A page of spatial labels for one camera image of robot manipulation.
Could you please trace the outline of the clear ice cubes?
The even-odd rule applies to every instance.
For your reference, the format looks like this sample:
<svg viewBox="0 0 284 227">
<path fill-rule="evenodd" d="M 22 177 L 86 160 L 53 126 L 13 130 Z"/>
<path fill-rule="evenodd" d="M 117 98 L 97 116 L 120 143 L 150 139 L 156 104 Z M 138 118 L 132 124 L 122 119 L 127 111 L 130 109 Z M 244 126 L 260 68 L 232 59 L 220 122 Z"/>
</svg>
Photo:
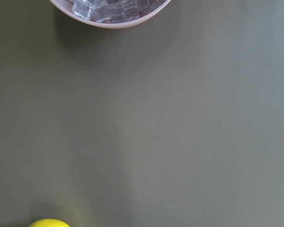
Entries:
<svg viewBox="0 0 284 227">
<path fill-rule="evenodd" d="M 157 9 L 163 0 L 72 0 L 72 13 L 85 20 L 113 24 L 139 19 Z"/>
</svg>

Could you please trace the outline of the pink bowl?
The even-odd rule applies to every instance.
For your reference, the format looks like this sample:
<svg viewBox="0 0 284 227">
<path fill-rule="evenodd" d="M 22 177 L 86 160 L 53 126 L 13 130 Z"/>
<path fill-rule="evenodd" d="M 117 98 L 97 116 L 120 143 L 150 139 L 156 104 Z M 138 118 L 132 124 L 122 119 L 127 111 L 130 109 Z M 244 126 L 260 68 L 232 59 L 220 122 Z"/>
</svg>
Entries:
<svg viewBox="0 0 284 227">
<path fill-rule="evenodd" d="M 155 15 L 157 15 L 160 11 L 162 11 L 171 1 L 165 0 L 160 6 L 158 6 L 156 9 L 154 9 L 152 12 L 146 14 L 145 16 L 142 16 L 141 18 L 129 21 L 129 22 L 123 22 L 123 23 L 98 23 L 90 20 L 83 19 L 81 17 L 78 17 L 74 15 L 71 11 L 72 5 L 71 2 L 68 0 L 50 0 L 50 2 L 61 12 L 66 14 L 67 16 L 80 21 L 84 24 L 99 27 L 99 28 L 106 28 L 106 29 L 123 29 L 123 28 L 129 28 L 136 25 L 139 25 Z"/>
</svg>

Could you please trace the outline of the yellow lemon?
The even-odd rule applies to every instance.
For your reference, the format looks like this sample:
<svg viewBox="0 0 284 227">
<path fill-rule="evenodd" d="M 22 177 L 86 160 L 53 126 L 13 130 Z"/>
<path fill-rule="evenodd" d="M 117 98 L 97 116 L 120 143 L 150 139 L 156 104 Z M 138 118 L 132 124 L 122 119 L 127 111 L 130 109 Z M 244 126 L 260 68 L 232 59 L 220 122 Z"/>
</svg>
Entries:
<svg viewBox="0 0 284 227">
<path fill-rule="evenodd" d="M 45 218 L 31 223 L 28 227 L 70 227 L 70 226 L 64 221 L 58 219 Z"/>
</svg>

